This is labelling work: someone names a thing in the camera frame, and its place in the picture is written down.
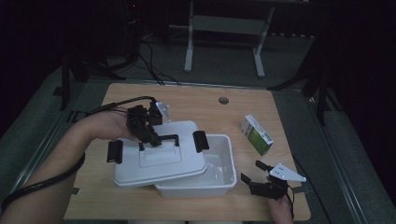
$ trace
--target white plastic box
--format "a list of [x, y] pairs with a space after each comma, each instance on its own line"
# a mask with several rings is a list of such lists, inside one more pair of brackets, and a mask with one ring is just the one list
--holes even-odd
[[164, 198], [219, 197], [236, 184], [236, 171], [230, 138], [225, 134], [207, 134], [209, 150], [204, 150], [206, 171], [155, 184]]

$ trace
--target gray floor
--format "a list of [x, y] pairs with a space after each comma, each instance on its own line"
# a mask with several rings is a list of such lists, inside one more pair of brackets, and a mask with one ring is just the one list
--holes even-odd
[[[251, 41], [235, 44], [213, 43], [210, 38], [195, 42], [192, 72], [183, 72], [186, 53], [185, 33], [175, 33], [168, 44], [145, 38], [153, 49], [153, 65], [182, 85], [225, 85], [238, 88], [265, 89], [293, 77], [312, 44], [312, 39], [270, 36], [265, 41], [262, 60], [265, 78], [258, 78], [251, 52]], [[141, 46], [148, 60], [149, 48]], [[118, 74], [125, 82], [153, 82], [139, 60]], [[160, 76], [169, 85], [172, 80]], [[64, 112], [59, 111], [61, 99], [52, 96], [60, 86], [60, 71], [50, 75], [33, 96], [25, 111], [0, 142], [1, 199], [24, 179], [26, 165], [34, 155], [48, 153], [54, 143], [72, 124], [67, 121], [71, 110], [88, 111], [99, 104], [112, 80], [93, 76], [87, 83], [72, 84], [72, 101]], [[316, 104], [304, 98], [300, 89], [304, 82], [283, 91], [273, 92], [299, 173], [308, 177], [304, 183], [311, 189], [306, 194], [312, 217], [304, 223], [392, 223], [396, 210], [381, 186], [359, 137], [347, 116], [329, 104], [326, 126], [315, 116]], [[67, 220], [66, 223], [126, 223], [120, 221]]]

